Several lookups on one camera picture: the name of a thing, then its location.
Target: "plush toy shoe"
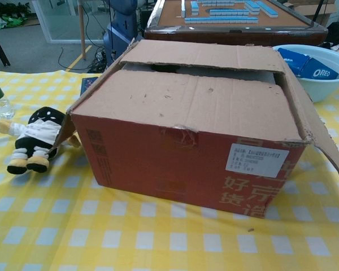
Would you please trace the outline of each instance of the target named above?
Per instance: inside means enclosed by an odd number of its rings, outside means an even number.
[[[23,174],[27,171],[26,159],[12,159],[7,166],[7,171],[11,174]]]
[[[32,156],[28,159],[27,168],[33,171],[43,173],[47,171],[49,161],[45,157]]]

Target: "torn cardboard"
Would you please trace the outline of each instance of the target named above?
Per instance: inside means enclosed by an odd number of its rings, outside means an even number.
[[[96,82],[57,143],[77,129],[101,185],[263,217],[307,144],[339,172],[336,145],[270,48],[143,40]]]

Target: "gray floor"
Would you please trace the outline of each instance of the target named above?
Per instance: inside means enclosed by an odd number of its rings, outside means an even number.
[[[40,25],[0,29],[0,44],[11,66],[4,67],[0,61],[0,71],[18,73],[39,73],[65,70],[58,64],[68,67],[80,54],[80,44],[49,44],[46,42]],[[87,60],[80,60],[74,68],[85,68],[94,59],[96,47],[87,53]],[[71,70],[84,73],[85,70]]]

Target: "plush toy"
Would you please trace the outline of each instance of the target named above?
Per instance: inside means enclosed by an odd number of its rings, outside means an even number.
[[[50,149],[62,127],[63,120],[64,113],[51,107],[42,107],[35,111],[28,125],[1,120],[0,133],[17,137],[7,171],[12,174],[23,174],[27,169],[40,173],[46,172],[49,160],[58,153],[57,148],[51,151]],[[72,135],[67,142],[75,147],[80,146],[75,135]]]

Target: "blue machine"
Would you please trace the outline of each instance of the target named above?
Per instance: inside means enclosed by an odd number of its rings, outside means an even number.
[[[115,11],[112,23],[107,26],[104,47],[108,65],[119,57],[133,38],[138,36],[137,8],[141,7],[145,0],[106,0],[108,5]]]

